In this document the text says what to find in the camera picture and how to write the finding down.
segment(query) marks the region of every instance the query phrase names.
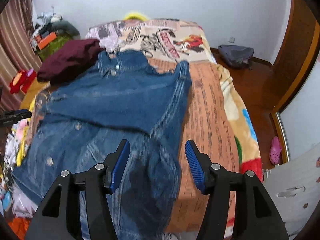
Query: wall socket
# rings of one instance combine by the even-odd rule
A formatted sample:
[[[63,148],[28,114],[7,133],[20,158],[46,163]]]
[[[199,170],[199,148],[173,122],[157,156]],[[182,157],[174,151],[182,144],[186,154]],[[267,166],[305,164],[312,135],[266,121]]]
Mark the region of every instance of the wall socket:
[[[230,42],[230,43],[235,43],[235,39],[236,39],[235,37],[230,37],[229,42]]]

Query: brown floor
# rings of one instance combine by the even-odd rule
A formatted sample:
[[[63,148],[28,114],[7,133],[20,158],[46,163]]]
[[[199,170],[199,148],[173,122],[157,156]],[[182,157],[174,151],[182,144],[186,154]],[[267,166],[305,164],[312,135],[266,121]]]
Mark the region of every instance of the brown floor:
[[[214,54],[217,62],[230,71],[233,84],[242,97],[256,132],[261,152],[262,167],[271,169],[274,166],[269,160],[271,141],[275,134],[270,113],[274,102],[278,101],[277,95],[268,89],[267,80],[272,78],[273,71],[268,65],[250,62],[250,69],[232,69],[228,67],[218,54]]]

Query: bag on floor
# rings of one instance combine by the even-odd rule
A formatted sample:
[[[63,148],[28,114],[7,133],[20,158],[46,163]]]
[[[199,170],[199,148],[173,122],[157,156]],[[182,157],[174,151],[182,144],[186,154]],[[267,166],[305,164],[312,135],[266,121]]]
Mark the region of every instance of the bag on floor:
[[[249,59],[254,49],[237,45],[220,45],[218,47],[221,58],[232,68],[249,67]]]

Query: striped curtain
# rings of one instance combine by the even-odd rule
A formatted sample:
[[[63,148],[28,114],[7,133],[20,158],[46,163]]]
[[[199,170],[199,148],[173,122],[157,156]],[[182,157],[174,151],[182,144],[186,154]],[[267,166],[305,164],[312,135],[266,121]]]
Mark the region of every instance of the striped curtain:
[[[19,109],[24,94],[9,92],[17,71],[38,71],[41,66],[29,42],[33,31],[32,0],[10,0],[0,14],[0,85],[4,86],[0,111]]]

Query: blue denim jacket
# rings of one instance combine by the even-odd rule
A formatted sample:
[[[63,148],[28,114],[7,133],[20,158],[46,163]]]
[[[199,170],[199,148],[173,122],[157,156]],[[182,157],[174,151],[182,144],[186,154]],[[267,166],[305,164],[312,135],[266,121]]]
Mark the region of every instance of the blue denim jacket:
[[[39,204],[63,170],[86,171],[114,152],[121,139],[131,152],[120,187],[108,195],[119,239],[160,239],[179,189],[178,148],[191,85],[186,61],[159,74],[135,50],[109,58],[52,93],[43,107],[27,157],[13,171],[18,186]],[[80,194],[81,224],[89,238]]]

